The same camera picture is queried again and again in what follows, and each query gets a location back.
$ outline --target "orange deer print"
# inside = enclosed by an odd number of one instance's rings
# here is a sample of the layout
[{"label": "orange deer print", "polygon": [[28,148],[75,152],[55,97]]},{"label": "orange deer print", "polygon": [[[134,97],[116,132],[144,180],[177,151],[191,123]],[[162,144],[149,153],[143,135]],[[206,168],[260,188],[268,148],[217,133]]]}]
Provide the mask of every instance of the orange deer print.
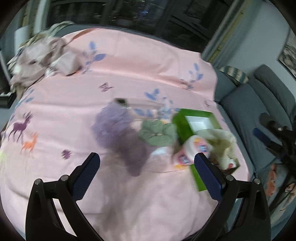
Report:
[{"label": "orange deer print", "polygon": [[37,137],[38,137],[38,133],[35,132],[33,134],[31,134],[31,137],[33,138],[33,141],[29,142],[29,141],[26,141],[23,146],[22,146],[22,149],[20,152],[22,152],[22,150],[30,150],[29,153],[32,153],[33,152],[33,149],[37,143]]}]

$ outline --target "curtain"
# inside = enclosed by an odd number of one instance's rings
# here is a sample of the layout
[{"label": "curtain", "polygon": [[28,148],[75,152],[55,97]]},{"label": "curtain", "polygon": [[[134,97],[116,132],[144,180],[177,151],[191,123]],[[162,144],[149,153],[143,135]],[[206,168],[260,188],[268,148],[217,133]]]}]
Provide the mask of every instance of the curtain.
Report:
[{"label": "curtain", "polygon": [[229,62],[248,34],[262,0],[235,0],[202,53],[202,59],[219,69]]}]

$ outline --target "metal bolt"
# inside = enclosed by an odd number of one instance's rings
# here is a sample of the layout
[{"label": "metal bolt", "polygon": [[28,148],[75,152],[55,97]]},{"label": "metal bolt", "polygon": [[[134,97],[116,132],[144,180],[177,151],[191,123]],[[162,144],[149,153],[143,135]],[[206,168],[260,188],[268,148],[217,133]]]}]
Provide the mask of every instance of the metal bolt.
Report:
[{"label": "metal bolt", "polygon": [[69,178],[68,175],[62,175],[62,176],[61,176],[61,180],[62,180],[63,182],[64,182],[64,181],[67,181],[68,178]]},{"label": "metal bolt", "polygon": [[38,179],[35,180],[34,183],[35,183],[36,185],[38,185],[40,182],[41,182],[41,179],[38,178]]},{"label": "metal bolt", "polygon": [[260,181],[258,178],[255,178],[255,179],[254,179],[254,183],[256,183],[256,184],[260,184],[261,181]]},{"label": "metal bolt", "polygon": [[228,180],[228,181],[230,181],[230,182],[233,181],[233,179],[234,179],[234,178],[233,178],[233,176],[231,176],[231,175],[227,175],[227,176],[226,176],[226,180]]}]

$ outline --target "pink blanket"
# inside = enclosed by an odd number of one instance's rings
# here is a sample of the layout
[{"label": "pink blanket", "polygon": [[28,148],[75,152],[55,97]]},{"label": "pink blanket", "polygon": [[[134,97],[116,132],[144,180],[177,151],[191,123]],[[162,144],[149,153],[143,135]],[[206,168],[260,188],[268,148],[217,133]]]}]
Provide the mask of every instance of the pink blanket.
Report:
[{"label": "pink blanket", "polygon": [[[9,120],[0,149],[6,215],[24,233],[34,180],[57,180],[96,152],[101,167],[77,202],[94,229],[106,241],[183,240],[205,224],[217,202],[208,191],[197,192],[189,169],[168,172],[169,148],[151,155],[141,175],[131,177],[116,154],[98,146],[91,127],[114,98],[137,98],[164,103],[170,110],[164,118],[179,108],[211,111],[229,130],[213,102],[214,70],[199,53],[145,37],[107,29],[78,33],[64,38],[81,54],[84,68],[34,84]],[[248,180],[238,147],[236,155],[241,167],[234,177]],[[56,206],[65,229],[73,232]]]}]

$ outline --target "wall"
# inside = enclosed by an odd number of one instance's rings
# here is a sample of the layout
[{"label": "wall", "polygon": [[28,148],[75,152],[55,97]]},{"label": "wall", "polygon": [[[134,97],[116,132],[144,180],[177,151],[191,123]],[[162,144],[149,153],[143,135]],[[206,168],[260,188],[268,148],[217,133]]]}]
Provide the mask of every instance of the wall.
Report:
[{"label": "wall", "polygon": [[269,66],[296,97],[296,80],[277,61],[290,27],[278,9],[263,3],[249,33],[227,65],[251,75],[262,64]]}]

